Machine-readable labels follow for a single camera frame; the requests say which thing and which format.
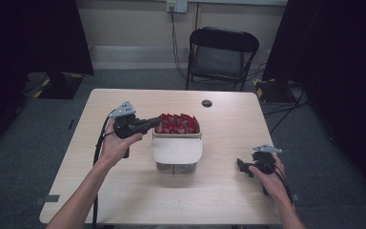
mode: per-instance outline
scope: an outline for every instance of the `chair seat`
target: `chair seat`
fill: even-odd
[[[241,52],[197,47],[193,61],[193,72],[241,79],[243,77],[243,54]]]

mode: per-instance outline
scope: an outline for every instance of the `hand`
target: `hand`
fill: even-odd
[[[115,120],[113,118],[109,120],[105,135],[114,132],[114,122]],[[119,138],[116,134],[107,135],[103,141],[100,158],[104,158],[111,166],[114,166],[119,160],[121,160],[121,158],[123,158],[127,149],[141,138],[142,134],[135,134],[124,139]]]
[[[279,168],[279,170],[275,168],[275,171],[280,175],[282,172],[282,175],[285,178],[284,165],[281,163],[281,160],[278,158],[276,153],[272,153],[272,156],[275,160],[275,165]],[[265,175],[254,166],[249,166],[249,170],[260,179],[264,188],[272,198],[288,198],[283,183],[275,173]]]

